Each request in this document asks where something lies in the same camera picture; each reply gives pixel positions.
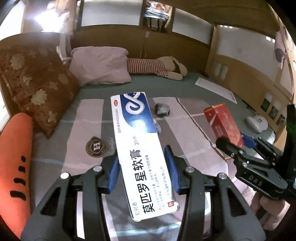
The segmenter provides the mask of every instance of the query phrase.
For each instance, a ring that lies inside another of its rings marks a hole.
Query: silver bolt
[[[221,173],[219,173],[219,178],[224,180],[227,178],[227,175],[225,173],[221,172]]]
[[[188,166],[185,168],[186,172],[194,172],[194,167]]]
[[[102,168],[100,165],[96,165],[96,166],[94,166],[94,168],[93,168],[93,170],[94,170],[95,172],[100,172],[102,169],[103,169],[103,168]]]
[[[67,172],[63,172],[63,173],[60,175],[60,177],[61,177],[62,179],[67,179],[67,178],[69,177],[69,173],[67,173]]]

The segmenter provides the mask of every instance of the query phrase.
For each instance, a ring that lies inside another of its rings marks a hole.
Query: white swirl logo
[[[141,92],[137,92],[134,97],[131,97],[128,94],[123,95],[127,99],[131,100],[132,102],[135,102],[136,104],[138,104],[140,106],[138,110],[132,110],[131,107],[137,108],[138,106],[132,102],[128,102],[126,104],[126,111],[128,113],[130,113],[132,115],[138,115],[138,114],[141,114],[143,112],[143,110],[145,109],[144,103],[142,101],[138,100],[138,97],[140,96],[140,94],[141,94]]]

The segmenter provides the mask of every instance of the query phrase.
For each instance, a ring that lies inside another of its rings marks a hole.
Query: brown floral pillow
[[[12,100],[50,138],[80,86],[53,47],[14,45],[0,49],[0,75]]]

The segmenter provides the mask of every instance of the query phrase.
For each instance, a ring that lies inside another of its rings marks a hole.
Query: orange object
[[[225,103],[206,108],[204,113],[217,138],[224,137],[239,147],[244,145],[242,135]]]
[[[31,215],[32,136],[32,118],[24,113],[13,116],[0,136],[0,215],[18,238]]]

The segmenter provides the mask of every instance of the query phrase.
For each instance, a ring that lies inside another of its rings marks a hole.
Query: brown badge print
[[[86,144],[85,150],[92,157],[102,157],[108,146],[98,137],[92,137]]]

